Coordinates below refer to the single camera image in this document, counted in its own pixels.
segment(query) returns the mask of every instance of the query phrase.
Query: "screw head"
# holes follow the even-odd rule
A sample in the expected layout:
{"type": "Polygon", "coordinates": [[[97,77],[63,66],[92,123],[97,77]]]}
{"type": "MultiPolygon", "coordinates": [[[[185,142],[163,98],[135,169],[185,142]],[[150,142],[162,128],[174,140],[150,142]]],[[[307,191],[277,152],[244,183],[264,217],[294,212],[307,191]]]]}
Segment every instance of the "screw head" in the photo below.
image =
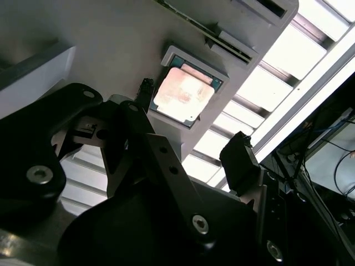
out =
{"type": "Polygon", "coordinates": [[[47,184],[53,178],[53,172],[47,166],[36,165],[27,170],[26,177],[32,183],[47,184]]]}
{"type": "Polygon", "coordinates": [[[277,262],[283,261],[281,250],[277,247],[277,245],[268,240],[266,242],[266,248],[270,255],[272,255],[272,257],[276,259],[277,262]]]}
{"type": "Polygon", "coordinates": [[[192,224],[200,234],[207,234],[209,232],[209,224],[201,215],[194,215],[192,218],[192,224]]]}
{"type": "Polygon", "coordinates": [[[90,98],[93,98],[95,97],[95,94],[93,94],[91,91],[84,91],[84,95],[87,96],[87,97],[90,97],[90,98]]]}
{"type": "Polygon", "coordinates": [[[135,112],[138,111],[138,108],[137,108],[136,106],[134,106],[134,105],[130,105],[129,108],[130,108],[131,110],[135,111],[135,112]]]}

